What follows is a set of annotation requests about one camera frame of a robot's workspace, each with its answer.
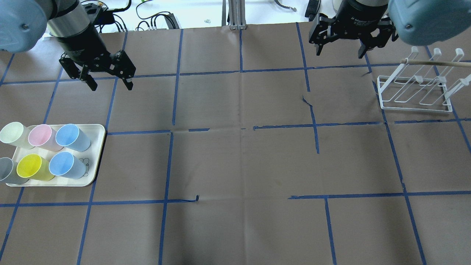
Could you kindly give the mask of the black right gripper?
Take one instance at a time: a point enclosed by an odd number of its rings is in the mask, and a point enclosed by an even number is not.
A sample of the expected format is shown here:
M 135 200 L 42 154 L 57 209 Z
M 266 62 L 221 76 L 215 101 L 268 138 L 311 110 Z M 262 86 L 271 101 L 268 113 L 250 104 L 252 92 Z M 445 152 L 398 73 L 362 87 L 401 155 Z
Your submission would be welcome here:
M 334 17 L 318 13 L 313 18 L 308 42 L 316 47 L 320 56 L 323 47 L 336 40 L 360 40 L 358 58 L 364 58 L 369 50 L 385 47 L 389 40 L 395 42 L 394 22 L 384 17 L 387 0 L 342 0 Z

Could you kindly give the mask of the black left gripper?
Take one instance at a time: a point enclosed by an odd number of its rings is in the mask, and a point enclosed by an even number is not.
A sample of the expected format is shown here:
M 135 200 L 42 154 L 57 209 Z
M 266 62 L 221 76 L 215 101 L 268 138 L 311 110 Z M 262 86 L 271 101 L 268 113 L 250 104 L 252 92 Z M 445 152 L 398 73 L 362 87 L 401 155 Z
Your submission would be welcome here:
M 124 50 L 109 52 L 93 25 L 71 37 L 57 37 L 57 41 L 64 49 L 59 62 L 71 79 L 80 79 L 95 92 L 98 84 L 89 72 L 106 72 L 122 79 L 128 91 L 133 89 L 135 65 Z

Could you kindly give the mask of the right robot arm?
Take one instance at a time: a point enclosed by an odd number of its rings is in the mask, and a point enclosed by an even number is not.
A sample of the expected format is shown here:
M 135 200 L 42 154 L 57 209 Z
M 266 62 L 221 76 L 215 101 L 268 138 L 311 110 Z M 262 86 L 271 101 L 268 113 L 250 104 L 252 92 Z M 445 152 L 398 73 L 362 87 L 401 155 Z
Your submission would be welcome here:
M 336 40 L 360 40 L 358 58 L 389 40 L 412 46 L 449 40 L 470 27 L 469 0 L 343 0 L 334 17 L 319 13 L 309 33 L 316 55 Z

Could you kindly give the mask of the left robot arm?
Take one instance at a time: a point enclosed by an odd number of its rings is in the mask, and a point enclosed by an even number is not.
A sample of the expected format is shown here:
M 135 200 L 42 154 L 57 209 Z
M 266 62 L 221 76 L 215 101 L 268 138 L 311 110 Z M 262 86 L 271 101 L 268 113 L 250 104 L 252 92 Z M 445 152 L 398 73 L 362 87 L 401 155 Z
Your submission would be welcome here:
M 110 10 L 79 0 L 2 0 L 0 9 L 1 50 L 31 50 L 48 30 L 64 49 L 59 62 L 71 79 L 95 91 L 98 85 L 91 72 L 106 72 L 120 78 L 128 90 L 133 88 L 133 62 L 124 50 L 109 52 L 96 30 L 113 24 L 113 14 L 125 8 Z

